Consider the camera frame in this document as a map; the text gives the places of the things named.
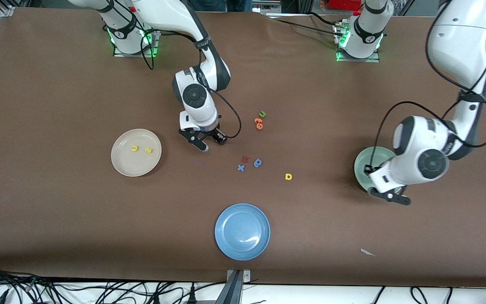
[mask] black cable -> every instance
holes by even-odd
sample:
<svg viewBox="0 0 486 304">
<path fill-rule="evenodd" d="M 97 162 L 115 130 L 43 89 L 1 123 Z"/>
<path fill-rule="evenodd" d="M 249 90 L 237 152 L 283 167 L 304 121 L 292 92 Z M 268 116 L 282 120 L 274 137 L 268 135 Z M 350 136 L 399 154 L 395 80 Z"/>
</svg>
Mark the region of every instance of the black cable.
<svg viewBox="0 0 486 304">
<path fill-rule="evenodd" d="M 115 300 L 115 301 L 114 301 L 114 302 L 112 302 L 111 304 L 117 304 L 117 302 L 119 302 L 119 301 L 123 301 L 123 300 L 126 300 L 126 299 L 132 299 L 132 300 L 135 302 L 135 304 L 137 304 L 136 299 L 135 299 L 134 297 L 132 297 L 132 296 L 127 296 L 127 297 L 125 297 L 125 298 L 121 298 L 121 299 L 119 299 L 119 300 Z"/>
<path fill-rule="evenodd" d="M 430 32 L 432 31 L 432 29 L 436 25 L 436 23 L 437 23 L 438 19 L 440 18 L 440 16 L 442 16 L 442 14 L 447 10 L 447 7 L 449 6 L 449 4 L 451 4 L 452 1 L 453 0 L 447 0 L 447 2 L 445 3 L 444 8 L 442 10 L 440 10 L 440 12 L 438 12 L 438 15 L 436 16 L 436 18 L 434 19 L 434 21 L 432 21 L 432 24 L 430 25 L 429 31 L 427 32 L 427 37 L 425 39 L 425 56 L 426 56 L 427 62 L 429 63 L 430 67 L 434 70 L 434 72 L 436 72 L 438 75 L 440 75 L 440 77 L 442 77 L 446 81 L 454 84 L 455 86 L 457 86 L 457 87 L 465 90 L 466 92 L 470 92 L 471 94 L 477 95 L 473 91 L 473 89 L 475 88 L 475 85 L 477 85 L 478 82 L 482 79 L 482 77 L 486 74 L 486 68 L 481 73 L 481 75 L 479 77 L 479 80 L 474 83 L 474 85 L 472 86 L 472 88 L 468 88 L 468 87 L 465 87 L 464 85 L 461 85 L 457 81 L 454 81 L 453 79 L 447 77 L 446 75 L 444 75 L 444 73 L 442 73 L 441 71 L 439 71 L 438 68 L 434 65 L 434 63 L 432 63 L 432 60 L 430 59 L 430 55 L 429 55 L 429 38 L 430 38 Z"/>
<path fill-rule="evenodd" d="M 60 294 L 60 293 L 58 292 L 58 290 L 56 289 L 56 285 L 55 285 L 54 283 L 52 283 L 52 282 L 51 282 L 51 283 L 49 284 L 49 287 L 50 287 L 50 289 L 52 289 L 52 290 L 53 290 L 53 291 L 56 293 L 56 295 L 58 296 L 59 300 L 63 299 L 63 300 L 65 300 L 67 303 L 69 303 L 69 304 L 73 304 L 73 303 L 72 303 L 72 302 L 70 302 L 70 301 L 69 301 L 67 298 L 65 298 L 65 297 L 64 297 L 62 294 Z"/>
<path fill-rule="evenodd" d="M 83 288 L 70 288 L 70 287 L 66 287 L 65 285 L 60 285 L 60 284 L 57 284 L 56 286 L 61 287 L 65 290 L 68 290 L 68 291 L 71 291 L 71 292 L 79 292 L 79 291 L 83 291 L 83 290 L 87 290 L 87 289 L 106 289 L 105 286 L 87 286 L 87 287 L 83 287 Z M 127 289 L 124 289 L 124 288 L 110 288 L 110 287 L 108 287 L 108 289 L 119 290 L 119 291 L 126 291 L 127 290 Z M 140 296 L 152 296 L 153 295 L 153 293 L 141 293 L 141 292 L 135 292 L 135 291 L 132 291 L 131 293 L 137 294 L 137 295 L 140 295 Z"/>
<path fill-rule="evenodd" d="M 221 94 L 219 94 L 219 92 L 215 91 L 215 90 L 211 90 L 211 92 L 215 93 L 217 96 L 219 96 L 222 100 L 224 100 L 224 102 L 226 102 L 226 104 L 230 107 L 230 109 L 232 109 L 232 111 L 234 112 L 234 114 L 237 116 L 238 118 L 238 121 L 239 121 L 239 129 L 238 129 L 238 132 L 235 133 L 234 136 L 228 136 L 226 135 L 227 138 L 236 138 L 236 136 L 239 135 L 239 133 L 241 132 L 241 117 L 239 117 L 239 114 L 238 112 L 234 109 L 234 107 L 230 104 L 230 102 L 228 102 L 228 100 L 226 100 L 226 98 L 224 98 Z"/>
<path fill-rule="evenodd" d="M 133 287 L 127 289 L 124 293 L 121 294 L 121 296 L 119 296 L 119 298 L 117 298 L 114 303 L 117 303 L 119 302 L 120 300 L 123 300 L 124 296 L 126 296 L 127 294 L 131 293 L 133 289 L 137 288 L 138 286 L 140 285 L 143 285 L 145 283 L 141 282 L 141 283 L 138 283 L 137 285 L 134 285 Z"/>
<path fill-rule="evenodd" d="M 147 290 L 147 285 L 145 285 L 145 282 L 143 283 L 143 290 L 145 290 L 146 294 L 149 293 L 149 290 Z M 147 304 L 147 296 L 143 297 L 143 304 Z"/>
<path fill-rule="evenodd" d="M 52 300 L 52 302 L 54 302 L 54 304 L 57 304 L 56 298 L 54 298 L 54 294 L 52 293 L 51 289 L 48 289 L 47 294 L 48 294 L 48 298 L 50 298 L 50 300 Z"/>
<path fill-rule="evenodd" d="M 159 292 L 164 292 L 168 287 L 170 287 L 171 285 L 174 285 L 175 282 L 166 282 L 166 284 L 164 286 L 162 286 L 161 288 L 159 288 Z"/>
<path fill-rule="evenodd" d="M 203 285 L 201 287 L 198 287 L 196 288 L 194 291 L 197 292 L 199 291 L 200 289 L 204 289 L 204 288 L 207 288 L 207 287 L 210 287 L 210 286 L 213 286 L 213 285 L 218 285 L 218 284 L 225 284 L 225 282 L 218 282 L 218 283 L 211 283 L 211 284 L 207 284 L 207 285 Z M 191 294 L 191 292 L 187 292 L 186 294 L 184 294 L 183 296 L 181 296 L 181 298 L 175 300 L 175 302 L 173 302 L 172 304 L 176 304 L 176 303 L 181 303 L 181 301 L 186 297 L 188 296 L 189 294 Z"/>
<path fill-rule="evenodd" d="M 35 302 L 35 298 L 33 296 L 31 296 L 31 294 L 27 290 L 25 290 L 25 288 L 20 283 L 18 283 L 14 278 L 9 277 L 6 274 L 4 274 L 4 271 L 0 271 L 0 278 L 4 279 L 8 283 L 10 283 L 11 287 L 16 291 L 16 294 L 19 297 L 20 304 L 23 304 L 22 297 L 20 296 L 20 293 L 19 293 L 19 291 L 16 287 L 19 287 L 20 289 L 22 289 L 25 292 L 25 294 L 27 294 L 27 296 L 29 296 L 31 301 Z"/>
<path fill-rule="evenodd" d="M 322 33 L 330 33 L 330 34 L 335 35 L 335 36 L 343 36 L 341 33 L 335 33 L 335 32 L 332 32 L 332 31 L 321 30 L 321 29 L 317 29 L 316 27 L 307 27 L 307 25 L 302 25 L 302 24 L 293 23 L 293 22 L 290 22 L 290 21 L 284 21 L 284 20 L 280 20 L 280 19 L 275 19 L 275 20 L 277 20 L 278 22 L 295 25 L 297 27 L 304 27 L 305 29 L 310 29 L 310 30 L 314 30 L 314 31 L 322 32 Z"/>
<path fill-rule="evenodd" d="M 482 96 L 480 94 L 476 94 L 473 89 L 475 88 L 475 86 L 478 84 L 479 81 L 481 81 L 481 79 L 484 77 L 484 75 L 486 74 L 486 68 L 484 69 L 484 71 L 481 73 L 480 77 L 478 78 L 478 81 L 476 81 L 473 86 L 471 88 L 468 88 L 468 87 L 465 87 L 464 85 L 461 85 L 459 84 L 458 82 L 454 81 L 453 79 L 450 79 L 449 77 L 447 77 L 446 75 L 444 75 L 441 71 L 438 70 L 437 67 L 434 66 L 434 64 L 432 63 L 432 61 L 430 60 L 430 55 L 429 55 L 429 38 L 430 38 L 430 32 L 432 31 L 433 27 L 436 25 L 436 22 L 437 20 L 440 18 L 440 16 L 442 16 L 443 12 L 446 11 L 447 7 L 449 6 L 449 4 L 451 4 L 453 0 L 447 0 L 447 2 L 445 3 L 445 6 L 444 8 L 438 12 L 438 15 L 436 16 L 436 18 L 434 19 L 434 21 L 432 21 L 432 25 L 430 25 L 430 29 L 429 31 L 427 32 L 427 38 L 425 40 L 425 56 L 427 58 L 427 62 L 428 64 L 430 65 L 430 67 L 436 72 L 438 73 L 438 75 L 440 75 L 440 77 L 442 77 L 443 79 L 445 79 L 446 81 L 454 84 L 455 86 L 465 90 L 466 92 L 469 92 L 471 94 L 475 94 L 475 95 L 478 95 L 478 96 Z M 444 121 L 444 117 L 453 109 L 455 108 L 455 106 L 457 104 L 459 104 L 459 102 L 461 102 L 461 100 L 457 100 L 455 103 L 453 103 L 445 112 L 444 114 L 442 115 L 442 117 L 438 117 L 436 114 L 434 114 L 434 112 L 430 111 L 429 109 L 425 108 L 424 106 L 421 106 L 420 104 L 418 103 L 415 103 L 415 102 L 401 102 L 401 103 L 398 103 L 398 104 L 395 104 L 394 106 L 392 106 L 389 111 L 386 113 L 386 115 L 384 116 L 382 122 L 380 123 L 380 127 L 378 127 L 378 133 L 376 134 L 376 139 L 374 141 L 374 146 L 373 146 L 373 152 L 372 154 L 370 155 L 370 166 L 372 167 L 372 161 L 373 161 L 373 158 L 374 158 L 374 152 L 376 151 L 376 146 L 378 144 L 378 136 L 380 135 L 380 131 L 382 129 L 382 126 L 387 118 L 387 116 L 389 115 L 389 113 L 397 106 L 399 106 L 400 104 L 404 104 L 404 103 L 409 103 L 409 104 L 413 104 L 415 106 L 419 106 L 420 108 L 422 108 L 423 110 L 426 110 L 428 113 L 432 114 L 432 116 L 434 116 L 436 119 L 440 120 L 440 122 L 442 124 L 444 124 L 447 129 L 449 131 L 451 131 L 453 134 L 455 134 L 455 137 L 456 137 L 456 140 L 458 140 L 459 142 L 461 142 L 463 144 L 463 146 L 466 146 L 468 148 L 480 148 L 480 147 L 484 147 L 486 146 L 486 142 L 482 143 L 482 144 L 469 144 L 467 142 L 465 142 L 464 140 L 461 140 L 457 135 L 456 135 L 456 132 L 453 131 L 453 129 L 451 129 L 451 127 L 449 127 L 449 125 Z M 483 101 L 481 103 L 484 103 L 486 104 L 486 98 L 483 98 Z"/>
<path fill-rule="evenodd" d="M 63 301 L 61 300 L 62 297 L 59 294 L 59 292 L 56 289 L 54 289 L 54 293 L 56 294 L 56 298 L 59 300 L 59 304 L 63 304 Z"/>
<path fill-rule="evenodd" d="M 46 291 L 47 287 L 44 287 L 44 290 L 42 292 L 39 290 L 39 288 L 36 284 L 33 285 L 33 288 L 35 288 L 35 290 L 37 291 L 37 294 L 38 294 L 37 302 L 40 301 L 41 303 L 44 303 L 44 300 L 42 299 L 42 294 Z"/>
<path fill-rule="evenodd" d="M 123 287 L 123 285 L 127 284 L 126 282 L 120 282 L 120 283 L 114 283 L 114 285 L 112 286 L 116 286 L 117 284 L 119 284 L 119 286 L 117 286 L 117 288 L 120 288 L 120 287 Z M 106 298 L 114 292 L 114 290 L 110 290 L 110 292 L 106 292 L 108 291 L 108 289 L 105 290 L 105 292 L 103 292 L 100 297 L 97 299 L 97 302 L 95 302 L 95 304 L 103 304 L 104 303 L 104 300 L 106 300 Z"/>
<path fill-rule="evenodd" d="M 418 106 L 419 108 L 428 112 L 430 115 L 434 116 L 434 118 L 438 119 L 449 131 L 451 131 L 453 134 L 455 134 L 455 131 L 442 118 L 438 117 L 438 115 L 436 115 L 433 111 L 427 109 L 425 106 L 422 106 L 422 105 L 420 105 L 416 102 L 413 102 L 413 101 L 399 102 L 399 103 L 393 105 L 391 108 L 389 108 L 386 115 L 383 117 L 382 122 L 380 123 L 380 127 L 378 127 L 378 133 L 376 133 L 376 138 L 374 140 L 373 152 L 372 152 L 372 154 L 370 154 L 370 164 L 369 164 L 370 167 L 372 167 L 372 165 L 373 165 L 374 152 L 376 150 L 376 146 L 378 145 L 378 137 L 380 136 L 380 132 L 382 131 L 383 124 L 386 121 L 387 117 L 389 116 L 389 113 L 391 111 L 393 111 L 393 109 L 395 109 L 397 106 L 400 106 L 401 104 L 412 104 L 414 106 Z M 461 140 L 457 135 L 455 135 L 455 139 L 458 140 L 459 142 L 461 142 L 463 145 L 467 146 L 468 148 L 480 148 L 480 147 L 486 146 L 486 142 L 484 142 L 482 144 L 469 144 L 469 143 Z"/>
<path fill-rule="evenodd" d="M 419 302 L 419 301 L 418 301 L 418 300 L 415 298 L 415 295 L 413 294 L 413 290 L 414 290 L 414 289 L 415 289 L 415 290 L 417 290 L 417 291 L 418 291 L 418 292 L 421 294 L 421 296 L 423 297 L 423 300 L 424 300 L 425 304 L 429 304 L 429 303 L 427 302 L 427 299 L 425 298 L 425 295 L 423 294 L 423 292 L 421 291 L 421 289 L 420 289 L 419 287 L 411 287 L 411 288 L 410 288 L 410 294 L 411 294 L 411 296 L 412 296 L 413 300 L 414 300 L 414 301 L 416 301 L 416 302 L 417 302 L 417 304 L 423 304 L 423 303 Z"/>
<path fill-rule="evenodd" d="M 449 294 L 447 295 L 447 299 L 445 299 L 445 304 L 449 304 L 449 300 L 451 300 L 451 295 L 453 295 L 453 287 L 449 287 Z"/>
<path fill-rule="evenodd" d="M 182 295 L 185 292 L 185 289 L 183 289 L 182 287 L 176 287 L 176 288 L 172 288 L 172 289 L 168 289 L 168 290 L 159 292 L 159 296 L 160 295 L 163 295 L 163 294 L 167 294 L 167 293 L 173 292 L 174 290 L 181 290 L 182 291 L 182 293 L 181 293 Z"/>
<path fill-rule="evenodd" d="M 161 30 L 161 31 L 173 33 L 174 35 L 178 35 L 178 36 L 183 36 L 183 37 L 187 38 L 188 40 L 190 40 L 192 42 L 196 42 L 196 39 L 194 39 L 192 36 L 187 35 L 185 33 L 180 33 L 180 32 L 177 32 L 177 31 L 168 31 L 168 30 Z"/>
<path fill-rule="evenodd" d="M 382 288 L 380 289 L 380 291 L 376 295 L 376 298 L 374 298 L 374 301 L 371 304 L 378 303 L 378 300 L 380 300 L 380 296 L 382 295 L 382 292 L 384 291 L 384 289 L 386 289 L 386 287 L 385 286 L 382 286 Z"/>
<path fill-rule="evenodd" d="M 326 19 L 323 19 L 322 16 L 318 15 L 317 13 L 315 13 L 313 11 L 306 12 L 305 14 L 306 15 L 313 15 L 314 17 L 318 18 L 320 21 L 322 21 L 325 24 L 335 25 L 335 22 L 331 22 L 331 21 L 328 21 Z"/>
<path fill-rule="evenodd" d="M 127 12 L 129 12 L 131 15 L 134 15 L 133 12 L 131 12 L 131 10 L 129 10 L 129 8 L 127 8 L 127 6 L 121 4 L 121 2 L 119 2 L 119 0 L 114 0 L 115 2 L 117 2 L 117 4 L 119 4 L 120 6 L 122 6 Z M 125 19 L 128 23 L 131 23 L 131 21 L 125 17 L 119 10 L 117 10 L 115 7 L 113 8 L 114 11 L 116 11 L 116 13 L 118 15 L 120 15 L 123 19 Z M 139 25 L 139 27 L 137 27 L 138 29 L 140 29 L 143 33 L 143 37 L 142 39 L 140 39 L 140 52 L 141 52 L 141 55 L 142 55 L 142 58 L 143 60 L 145 61 L 145 63 L 147 64 L 147 67 L 150 69 L 150 70 L 153 70 L 154 67 L 155 67 L 155 63 L 154 63 L 154 54 L 153 54 L 153 46 L 151 46 L 151 41 L 149 40 L 149 38 L 147 37 L 147 33 L 146 33 L 146 30 L 143 28 L 143 25 L 142 23 L 140 23 L 140 21 L 138 19 L 136 19 L 136 22 L 137 22 L 137 25 Z M 143 52 L 143 38 L 146 38 L 147 40 L 147 44 L 150 48 L 150 51 L 151 51 L 151 64 L 149 64 L 149 62 L 147 61 L 146 57 L 145 57 L 145 53 Z"/>
</svg>

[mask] green plate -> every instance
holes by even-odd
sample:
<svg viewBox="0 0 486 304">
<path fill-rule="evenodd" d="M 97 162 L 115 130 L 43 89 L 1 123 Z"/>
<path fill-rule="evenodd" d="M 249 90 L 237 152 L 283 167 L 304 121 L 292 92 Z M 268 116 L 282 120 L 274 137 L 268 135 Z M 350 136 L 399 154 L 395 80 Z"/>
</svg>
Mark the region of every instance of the green plate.
<svg viewBox="0 0 486 304">
<path fill-rule="evenodd" d="M 355 178 L 357 181 L 359 181 L 359 185 L 361 185 L 361 187 L 365 190 L 368 190 L 370 187 L 374 187 L 374 183 L 370 177 L 365 174 L 365 165 L 370 163 L 370 155 L 372 153 L 373 147 L 368 147 L 358 154 L 354 162 Z M 373 158 L 373 167 L 378 167 L 393 156 L 395 156 L 395 152 L 384 147 L 376 147 Z"/>
</svg>

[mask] metal bracket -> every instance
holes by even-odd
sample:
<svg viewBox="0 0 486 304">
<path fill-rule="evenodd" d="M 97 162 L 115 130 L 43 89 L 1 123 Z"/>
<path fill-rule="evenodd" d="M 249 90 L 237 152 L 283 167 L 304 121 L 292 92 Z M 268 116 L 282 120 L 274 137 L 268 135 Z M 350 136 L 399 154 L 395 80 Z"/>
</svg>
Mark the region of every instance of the metal bracket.
<svg viewBox="0 0 486 304">
<path fill-rule="evenodd" d="M 226 280 L 230 278 L 230 275 L 235 271 L 235 269 L 228 269 L 226 273 Z M 251 281 L 251 270 L 243 269 L 243 283 L 249 283 Z"/>
<path fill-rule="evenodd" d="M 14 7 L 10 5 L 4 6 L 5 8 L 0 10 L 0 17 L 10 17 L 14 14 Z"/>
<path fill-rule="evenodd" d="M 241 294 L 243 294 L 244 272 L 243 270 L 232 270 L 219 297 L 216 298 L 215 304 L 240 304 Z"/>
</svg>

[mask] white floor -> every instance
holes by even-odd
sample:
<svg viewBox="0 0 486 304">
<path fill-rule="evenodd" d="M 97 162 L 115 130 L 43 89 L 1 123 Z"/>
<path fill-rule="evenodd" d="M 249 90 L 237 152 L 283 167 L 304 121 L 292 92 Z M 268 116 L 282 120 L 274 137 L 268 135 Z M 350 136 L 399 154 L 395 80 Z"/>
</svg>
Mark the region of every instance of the white floor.
<svg viewBox="0 0 486 304">
<path fill-rule="evenodd" d="M 136 283 L 129 283 L 122 288 L 129 288 Z M 147 290 L 155 290 L 156 283 L 147 283 Z M 197 283 L 196 287 L 205 285 Z M 86 286 L 106 286 L 106 283 L 66 283 L 65 286 L 72 288 L 81 288 Z M 224 285 L 214 285 L 196 292 L 197 300 L 215 300 Z M 177 283 L 170 286 L 183 287 L 185 293 L 190 288 L 190 283 Z M 7 289 L 0 286 L 0 296 Z M 311 286 L 311 285 L 245 285 L 243 287 L 243 299 L 241 304 L 256 304 L 265 300 L 265 304 L 372 304 L 380 287 L 357 287 L 357 286 Z M 69 292 L 63 288 L 58 288 L 63 296 L 76 304 L 94 304 L 101 296 L 102 289 L 87 289 L 79 292 Z M 137 292 L 144 292 L 143 287 L 135 289 Z M 428 304 L 445 304 L 449 293 L 448 288 L 422 288 Z M 116 291 L 112 293 L 104 302 L 112 303 L 123 292 Z M 416 298 L 419 302 L 424 303 L 421 296 L 416 292 Z M 50 302 L 47 294 L 43 294 L 43 300 Z M 145 302 L 144 296 L 133 296 L 137 303 Z M 181 297 L 181 291 L 176 290 L 170 294 L 160 296 L 161 304 L 172 304 Z M 23 303 L 29 304 L 31 300 L 24 294 L 22 295 Z M 19 304 L 16 292 L 10 289 L 6 304 Z M 119 301 L 119 304 L 134 304 L 133 299 Z M 379 304 L 416 304 L 410 295 L 409 287 L 386 287 Z M 454 288 L 450 304 L 486 304 L 486 289 L 475 288 Z"/>
</svg>

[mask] beige plate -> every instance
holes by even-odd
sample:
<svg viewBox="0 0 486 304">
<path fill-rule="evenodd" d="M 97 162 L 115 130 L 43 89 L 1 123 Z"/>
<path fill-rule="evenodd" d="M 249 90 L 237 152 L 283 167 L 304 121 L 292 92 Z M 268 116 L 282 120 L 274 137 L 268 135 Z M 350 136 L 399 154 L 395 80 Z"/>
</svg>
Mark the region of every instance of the beige plate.
<svg viewBox="0 0 486 304">
<path fill-rule="evenodd" d="M 137 152 L 131 148 L 138 146 Z M 155 133 L 145 129 L 134 129 L 123 133 L 112 147 L 112 164 L 126 176 L 140 176 L 152 171 L 159 163 L 162 147 Z"/>
</svg>

